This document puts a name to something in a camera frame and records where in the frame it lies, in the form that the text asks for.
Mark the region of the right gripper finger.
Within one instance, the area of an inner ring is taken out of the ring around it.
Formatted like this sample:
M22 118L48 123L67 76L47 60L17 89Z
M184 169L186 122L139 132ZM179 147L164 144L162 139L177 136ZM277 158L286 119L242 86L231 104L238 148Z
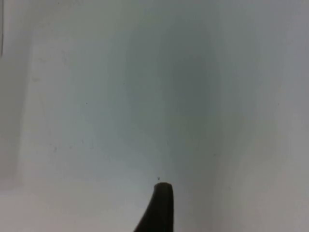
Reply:
M134 231L174 231L174 195L172 184L161 182L154 186L151 200Z

